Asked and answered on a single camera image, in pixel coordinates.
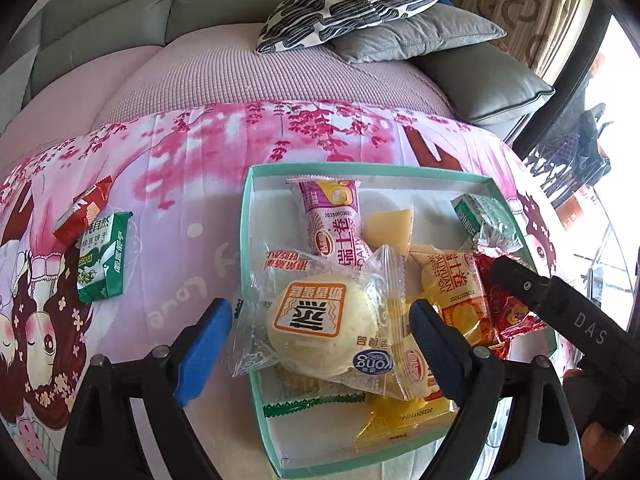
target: cartoon eye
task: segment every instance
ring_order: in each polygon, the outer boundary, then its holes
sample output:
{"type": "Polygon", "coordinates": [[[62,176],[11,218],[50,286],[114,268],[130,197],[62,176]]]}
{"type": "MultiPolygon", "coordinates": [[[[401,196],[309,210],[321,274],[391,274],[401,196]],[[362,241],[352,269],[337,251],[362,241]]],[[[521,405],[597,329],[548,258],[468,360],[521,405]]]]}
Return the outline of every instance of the cartoon eye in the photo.
{"type": "Polygon", "coordinates": [[[49,355],[56,351],[56,341],[51,334],[44,336],[44,351],[49,355]]]}

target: cartoon face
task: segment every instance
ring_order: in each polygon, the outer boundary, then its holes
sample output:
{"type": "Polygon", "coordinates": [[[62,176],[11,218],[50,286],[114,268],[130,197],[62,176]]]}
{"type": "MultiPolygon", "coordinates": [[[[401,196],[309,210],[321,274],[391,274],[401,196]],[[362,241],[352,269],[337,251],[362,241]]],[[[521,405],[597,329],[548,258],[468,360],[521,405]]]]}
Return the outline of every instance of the cartoon face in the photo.
{"type": "Polygon", "coordinates": [[[46,312],[34,312],[25,325],[27,339],[27,376],[35,390],[51,382],[56,357],[56,333],[46,312]]]}
{"type": "Polygon", "coordinates": [[[18,341],[14,337],[11,321],[0,314],[0,361],[4,361],[7,368],[14,362],[17,349],[18,341]]]}

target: black and white patterned pillow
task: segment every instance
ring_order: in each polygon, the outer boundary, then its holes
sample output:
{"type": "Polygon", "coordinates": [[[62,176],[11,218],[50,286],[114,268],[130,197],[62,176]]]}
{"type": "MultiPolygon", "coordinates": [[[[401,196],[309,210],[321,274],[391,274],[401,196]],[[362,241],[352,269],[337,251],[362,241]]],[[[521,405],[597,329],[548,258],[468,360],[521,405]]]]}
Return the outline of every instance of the black and white patterned pillow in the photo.
{"type": "Polygon", "coordinates": [[[260,31],[266,54],[324,43],[356,28],[408,18],[438,0],[284,0],[260,31]]]}

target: round cake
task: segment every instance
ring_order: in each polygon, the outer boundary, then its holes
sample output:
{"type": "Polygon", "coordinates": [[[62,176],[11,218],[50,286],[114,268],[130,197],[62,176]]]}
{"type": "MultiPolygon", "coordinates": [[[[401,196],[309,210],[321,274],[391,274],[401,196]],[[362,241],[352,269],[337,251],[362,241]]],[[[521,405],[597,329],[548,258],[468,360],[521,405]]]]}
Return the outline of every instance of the round cake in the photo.
{"type": "Polygon", "coordinates": [[[280,361],[317,378],[353,367],[354,356],[377,332],[366,291],[337,274],[289,283],[268,310],[267,334],[280,361]]]}

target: red wrapper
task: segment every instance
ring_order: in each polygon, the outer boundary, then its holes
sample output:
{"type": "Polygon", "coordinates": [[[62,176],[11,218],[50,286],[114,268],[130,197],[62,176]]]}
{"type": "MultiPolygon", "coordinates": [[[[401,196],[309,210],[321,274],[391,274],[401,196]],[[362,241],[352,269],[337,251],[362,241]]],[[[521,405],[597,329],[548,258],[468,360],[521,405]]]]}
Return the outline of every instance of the red wrapper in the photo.
{"type": "Polygon", "coordinates": [[[75,243],[102,211],[109,198],[110,176],[96,182],[74,198],[73,205],[58,219],[54,236],[67,248],[75,243]]]}
{"type": "Polygon", "coordinates": [[[475,258],[484,291],[489,299],[491,320],[500,342],[546,327],[546,324],[518,298],[489,280],[489,269],[494,262],[493,258],[482,253],[475,253],[475,258]]]}

